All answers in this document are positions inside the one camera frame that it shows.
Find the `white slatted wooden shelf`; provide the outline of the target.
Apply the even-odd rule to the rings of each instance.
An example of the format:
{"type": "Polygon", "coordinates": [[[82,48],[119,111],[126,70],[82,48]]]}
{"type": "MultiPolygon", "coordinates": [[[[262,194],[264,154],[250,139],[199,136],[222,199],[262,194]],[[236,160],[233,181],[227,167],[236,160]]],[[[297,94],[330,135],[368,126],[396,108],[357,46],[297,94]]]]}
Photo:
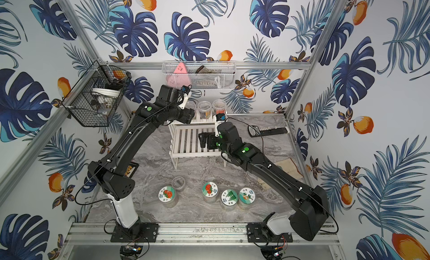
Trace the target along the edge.
{"type": "Polygon", "coordinates": [[[201,148],[198,135],[200,133],[214,133],[217,121],[216,116],[201,118],[197,111],[195,119],[190,124],[174,121],[168,125],[172,140],[169,156],[174,169],[177,169],[178,160],[182,158],[220,157],[218,149],[201,148]]]}

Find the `clear seed container dark seeds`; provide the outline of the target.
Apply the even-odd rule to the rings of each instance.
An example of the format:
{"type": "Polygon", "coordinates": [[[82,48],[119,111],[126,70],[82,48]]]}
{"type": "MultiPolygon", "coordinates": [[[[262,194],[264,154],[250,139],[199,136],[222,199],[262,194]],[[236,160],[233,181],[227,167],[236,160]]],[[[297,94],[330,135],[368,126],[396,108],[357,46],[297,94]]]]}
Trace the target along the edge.
{"type": "Polygon", "coordinates": [[[208,120],[212,116],[212,105],[208,101],[201,101],[197,105],[199,116],[201,119],[208,120]]]}

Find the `clear seed container red label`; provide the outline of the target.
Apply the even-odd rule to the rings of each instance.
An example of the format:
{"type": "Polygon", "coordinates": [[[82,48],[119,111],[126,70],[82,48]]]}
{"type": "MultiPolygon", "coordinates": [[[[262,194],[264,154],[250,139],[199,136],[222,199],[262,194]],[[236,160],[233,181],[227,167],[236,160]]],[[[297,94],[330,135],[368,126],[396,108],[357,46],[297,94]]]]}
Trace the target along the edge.
{"type": "Polygon", "coordinates": [[[212,103],[212,115],[225,114],[226,113],[226,102],[221,99],[216,99],[212,103]]]}

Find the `jar with tomato lid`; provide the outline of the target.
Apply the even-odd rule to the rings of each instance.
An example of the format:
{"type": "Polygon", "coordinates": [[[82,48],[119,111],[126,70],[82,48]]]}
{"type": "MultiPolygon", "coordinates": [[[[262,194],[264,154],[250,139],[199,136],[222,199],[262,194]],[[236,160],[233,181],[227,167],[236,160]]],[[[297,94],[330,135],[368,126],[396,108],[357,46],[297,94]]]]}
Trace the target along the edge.
{"type": "Polygon", "coordinates": [[[178,203],[178,194],[172,186],[161,188],[158,196],[164,207],[172,208],[178,203]]]}

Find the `clear seed container front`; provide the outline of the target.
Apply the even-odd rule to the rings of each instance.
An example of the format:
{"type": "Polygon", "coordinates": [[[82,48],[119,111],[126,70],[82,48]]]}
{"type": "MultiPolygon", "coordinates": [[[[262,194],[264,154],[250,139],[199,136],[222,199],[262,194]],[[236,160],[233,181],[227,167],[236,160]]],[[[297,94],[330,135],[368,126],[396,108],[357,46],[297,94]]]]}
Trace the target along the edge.
{"type": "Polygon", "coordinates": [[[193,102],[193,101],[187,101],[187,104],[185,105],[185,107],[193,113],[196,113],[196,108],[197,105],[193,102]]]}

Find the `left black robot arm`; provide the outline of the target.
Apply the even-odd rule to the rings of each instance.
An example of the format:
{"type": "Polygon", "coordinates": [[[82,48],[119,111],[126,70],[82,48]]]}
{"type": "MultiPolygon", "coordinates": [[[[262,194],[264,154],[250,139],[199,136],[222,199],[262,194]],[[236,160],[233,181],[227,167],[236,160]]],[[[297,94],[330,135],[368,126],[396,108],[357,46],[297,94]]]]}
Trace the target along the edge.
{"type": "Polygon", "coordinates": [[[90,178],[100,185],[112,202],[116,222],[124,229],[133,228],[139,221],[132,200],[135,181],[125,173],[141,146],[160,126],[173,121],[191,123],[195,110],[185,107],[191,88],[191,85],[180,89],[162,85],[155,102],[141,103],[111,152],[88,165],[90,178]]]}

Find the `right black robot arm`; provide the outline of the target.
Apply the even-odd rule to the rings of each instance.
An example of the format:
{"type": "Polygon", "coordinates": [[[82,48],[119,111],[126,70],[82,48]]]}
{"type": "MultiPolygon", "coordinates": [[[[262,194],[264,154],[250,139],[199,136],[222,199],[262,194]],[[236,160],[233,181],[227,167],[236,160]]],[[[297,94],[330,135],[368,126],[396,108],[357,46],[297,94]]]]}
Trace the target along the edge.
{"type": "Polygon", "coordinates": [[[306,241],[313,241],[329,218],[327,192],[320,186],[314,188],[300,182],[270,161],[255,145],[243,142],[231,122],[223,122],[215,132],[198,135],[201,148],[217,149],[227,156],[227,161],[249,172],[274,189],[295,210],[294,214],[273,214],[265,223],[275,235],[291,229],[306,241]]]}

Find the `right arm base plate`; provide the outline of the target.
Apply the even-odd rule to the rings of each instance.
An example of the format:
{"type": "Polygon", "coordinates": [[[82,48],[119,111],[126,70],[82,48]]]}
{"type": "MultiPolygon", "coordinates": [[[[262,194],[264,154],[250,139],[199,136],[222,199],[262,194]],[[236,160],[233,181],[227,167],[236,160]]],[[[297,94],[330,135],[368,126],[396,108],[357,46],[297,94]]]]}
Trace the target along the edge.
{"type": "Polygon", "coordinates": [[[249,243],[276,243],[282,241],[283,238],[287,243],[293,242],[291,233],[274,234],[269,229],[267,222],[274,214],[275,212],[270,213],[262,222],[247,224],[246,233],[249,243]]]}

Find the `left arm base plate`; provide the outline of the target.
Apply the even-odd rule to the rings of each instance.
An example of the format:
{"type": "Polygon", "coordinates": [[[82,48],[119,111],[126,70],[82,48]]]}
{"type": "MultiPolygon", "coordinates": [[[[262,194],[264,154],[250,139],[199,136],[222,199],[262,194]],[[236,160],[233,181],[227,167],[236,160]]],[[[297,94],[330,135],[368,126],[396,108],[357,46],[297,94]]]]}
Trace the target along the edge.
{"type": "Polygon", "coordinates": [[[112,243],[155,243],[159,233],[159,224],[142,223],[140,219],[130,228],[116,223],[110,241],[112,243]]]}

